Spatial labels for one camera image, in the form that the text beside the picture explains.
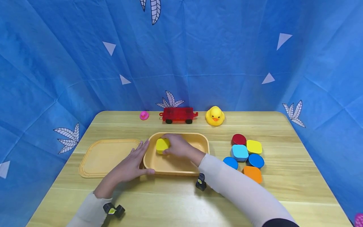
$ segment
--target hand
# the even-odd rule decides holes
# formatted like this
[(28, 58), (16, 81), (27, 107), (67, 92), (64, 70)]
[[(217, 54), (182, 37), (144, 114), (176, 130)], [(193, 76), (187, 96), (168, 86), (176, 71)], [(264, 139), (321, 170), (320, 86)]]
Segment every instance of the hand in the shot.
[(149, 141), (145, 141), (143, 143), (140, 142), (139, 146), (135, 149), (132, 149), (130, 154), (122, 160), (108, 175), (115, 182), (127, 182), (139, 177), (141, 175), (150, 175), (154, 174), (155, 170), (153, 169), (140, 169), (140, 163), (142, 158), (144, 157), (147, 148), (149, 147)]
[(167, 138), (170, 147), (163, 154), (173, 154), (181, 158), (189, 158), (197, 167), (205, 156), (205, 153), (190, 145), (180, 134), (165, 134), (161, 138)]
[(94, 190), (94, 195), (97, 198), (111, 198), (117, 184), (131, 181), (141, 175), (154, 174), (153, 169), (139, 168), (148, 146), (149, 141), (145, 141), (145, 143), (141, 141), (136, 150), (132, 149), (130, 154), (102, 179)]

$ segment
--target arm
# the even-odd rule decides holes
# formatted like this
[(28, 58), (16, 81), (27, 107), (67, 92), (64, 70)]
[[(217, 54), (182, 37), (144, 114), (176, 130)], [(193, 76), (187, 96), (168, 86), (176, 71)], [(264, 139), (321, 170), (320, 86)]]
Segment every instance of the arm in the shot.
[(205, 175), (205, 182), (242, 211), (253, 226), (261, 227), (277, 218), (294, 222), (285, 207), (254, 180), (192, 147), (180, 135), (166, 134), (163, 137), (168, 138), (171, 145), (165, 154), (189, 158)]
[(132, 149), (130, 154), (102, 179), (94, 192), (86, 197), (67, 227), (101, 227), (107, 216), (103, 206), (111, 202), (116, 186), (141, 175), (155, 173), (153, 169), (139, 169), (148, 146), (149, 141), (141, 141), (136, 150)]

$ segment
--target dark blue round block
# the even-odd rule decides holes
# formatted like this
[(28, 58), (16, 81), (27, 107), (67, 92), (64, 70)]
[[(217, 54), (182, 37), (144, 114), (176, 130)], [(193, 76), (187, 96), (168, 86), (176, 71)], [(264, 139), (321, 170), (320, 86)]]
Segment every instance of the dark blue round block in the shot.
[(258, 154), (250, 154), (247, 159), (248, 166), (254, 166), (257, 168), (262, 168), (265, 164), (264, 159)]
[(223, 159), (223, 162), (234, 168), (235, 170), (238, 169), (238, 162), (232, 157), (225, 157)]

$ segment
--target rubber duck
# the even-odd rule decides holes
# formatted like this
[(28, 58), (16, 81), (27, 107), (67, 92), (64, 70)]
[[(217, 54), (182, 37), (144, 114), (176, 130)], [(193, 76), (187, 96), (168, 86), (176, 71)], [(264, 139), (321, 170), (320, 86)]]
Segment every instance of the rubber duck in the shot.
[(213, 126), (220, 126), (224, 121), (224, 113), (218, 106), (213, 106), (205, 114), (205, 119), (208, 124)]
[(146, 111), (141, 111), (141, 113), (140, 113), (140, 119), (144, 121), (144, 120), (146, 120), (148, 118), (149, 118), (149, 113), (146, 112)]

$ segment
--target yellow tray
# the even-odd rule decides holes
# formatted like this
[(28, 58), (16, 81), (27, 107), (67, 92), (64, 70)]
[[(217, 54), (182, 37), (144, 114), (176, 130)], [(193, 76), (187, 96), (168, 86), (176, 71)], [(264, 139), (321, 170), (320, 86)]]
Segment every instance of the yellow tray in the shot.
[[(180, 159), (173, 155), (163, 155), (156, 152), (156, 141), (166, 133), (155, 133), (150, 137), (149, 148), (144, 156), (144, 166), (155, 169), (156, 174), (198, 176), (198, 168), (188, 159)], [(199, 133), (177, 133), (204, 153), (209, 154), (208, 139)]]
[(79, 165), (79, 174), (85, 178), (103, 178), (139, 143), (137, 139), (103, 139), (94, 142)]

